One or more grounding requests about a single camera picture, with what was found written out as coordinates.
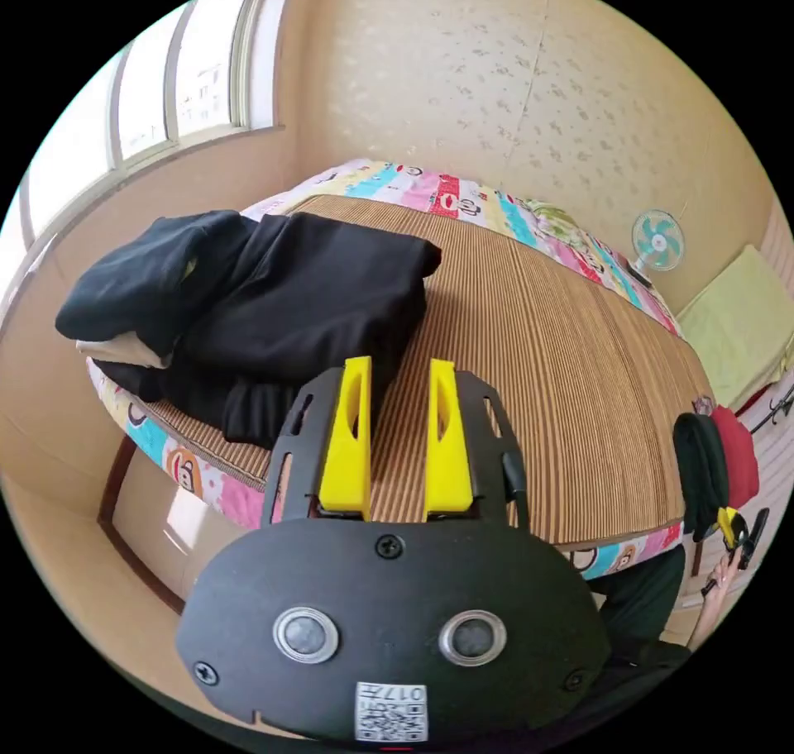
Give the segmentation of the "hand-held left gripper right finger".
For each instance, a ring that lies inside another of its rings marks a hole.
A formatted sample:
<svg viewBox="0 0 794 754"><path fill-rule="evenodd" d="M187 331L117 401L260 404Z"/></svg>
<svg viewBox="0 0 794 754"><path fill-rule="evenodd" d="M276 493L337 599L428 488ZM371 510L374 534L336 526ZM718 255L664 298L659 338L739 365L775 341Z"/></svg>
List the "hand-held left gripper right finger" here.
<svg viewBox="0 0 794 754"><path fill-rule="evenodd" d="M425 513L462 515L474 501L455 365L432 359L428 378Z"/></svg>

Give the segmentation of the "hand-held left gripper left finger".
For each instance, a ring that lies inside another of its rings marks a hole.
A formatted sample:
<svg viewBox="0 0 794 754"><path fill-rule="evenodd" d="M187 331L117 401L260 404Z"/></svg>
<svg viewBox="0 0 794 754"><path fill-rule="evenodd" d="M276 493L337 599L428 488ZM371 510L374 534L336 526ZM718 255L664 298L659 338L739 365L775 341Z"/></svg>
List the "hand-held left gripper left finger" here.
<svg viewBox="0 0 794 754"><path fill-rule="evenodd" d="M325 513L366 522L371 519L371 372L369 356L345 362L318 489Z"/></svg>

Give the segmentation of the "person's right hand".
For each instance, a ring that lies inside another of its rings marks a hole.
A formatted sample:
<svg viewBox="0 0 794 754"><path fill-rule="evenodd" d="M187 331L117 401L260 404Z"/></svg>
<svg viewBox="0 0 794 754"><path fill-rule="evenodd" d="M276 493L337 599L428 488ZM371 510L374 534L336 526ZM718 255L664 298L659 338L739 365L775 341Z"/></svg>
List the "person's right hand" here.
<svg viewBox="0 0 794 754"><path fill-rule="evenodd" d="M710 573L707 584L703 589L704 600L707 603L721 603L736 577L742 571L742 555L739 549L726 553Z"/></svg>

